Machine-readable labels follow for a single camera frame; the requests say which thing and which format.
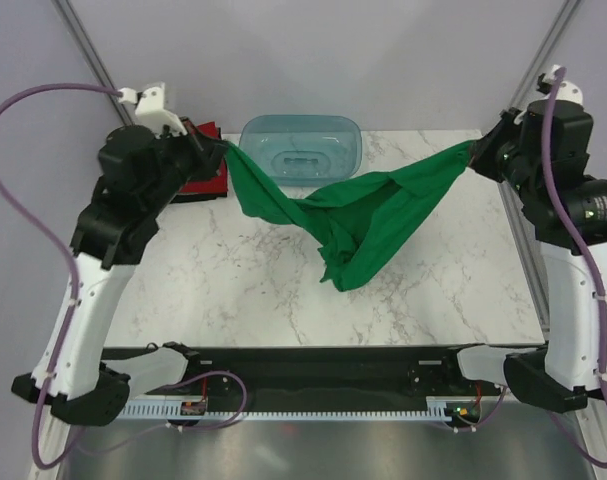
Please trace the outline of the green t shirt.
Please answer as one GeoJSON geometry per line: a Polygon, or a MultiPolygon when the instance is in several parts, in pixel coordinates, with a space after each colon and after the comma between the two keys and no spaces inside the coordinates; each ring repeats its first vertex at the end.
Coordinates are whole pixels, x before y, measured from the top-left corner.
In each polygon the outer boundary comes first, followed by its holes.
{"type": "Polygon", "coordinates": [[[288,197],[239,147],[226,155],[244,215],[294,225],[318,243],[324,281],[340,292],[363,287],[417,231],[467,168],[465,141],[387,172],[369,172],[288,197]]]}

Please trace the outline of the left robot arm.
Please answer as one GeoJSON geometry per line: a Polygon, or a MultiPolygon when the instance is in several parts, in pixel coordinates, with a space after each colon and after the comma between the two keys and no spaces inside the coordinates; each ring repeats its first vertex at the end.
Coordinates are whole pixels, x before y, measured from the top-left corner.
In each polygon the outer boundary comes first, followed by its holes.
{"type": "Polygon", "coordinates": [[[125,287],[159,230],[160,213],[190,183],[209,185],[206,199],[226,195],[227,144],[214,122],[181,120],[185,135],[167,127],[159,136],[142,125],[112,131],[98,152],[102,171],[91,201],[79,214],[71,240],[78,274],[70,279],[71,303],[63,304],[41,360],[17,376],[18,397],[49,406],[72,426],[105,426],[126,403],[172,385],[191,393],[202,382],[196,350],[176,342],[127,359],[103,355],[107,333],[125,287]]]}

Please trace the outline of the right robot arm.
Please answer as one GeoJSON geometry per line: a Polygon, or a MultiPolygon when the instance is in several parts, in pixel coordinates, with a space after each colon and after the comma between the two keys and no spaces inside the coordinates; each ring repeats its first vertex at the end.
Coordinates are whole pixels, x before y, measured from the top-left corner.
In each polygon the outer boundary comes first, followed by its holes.
{"type": "Polygon", "coordinates": [[[558,100],[544,135],[546,101],[509,109],[473,143],[471,168],[507,182],[540,244],[547,273],[550,331],[537,347],[462,347],[441,368],[450,392],[477,380],[507,386],[521,402],[556,413],[607,398],[607,180],[585,172],[593,118],[584,107],[558,100]]]}

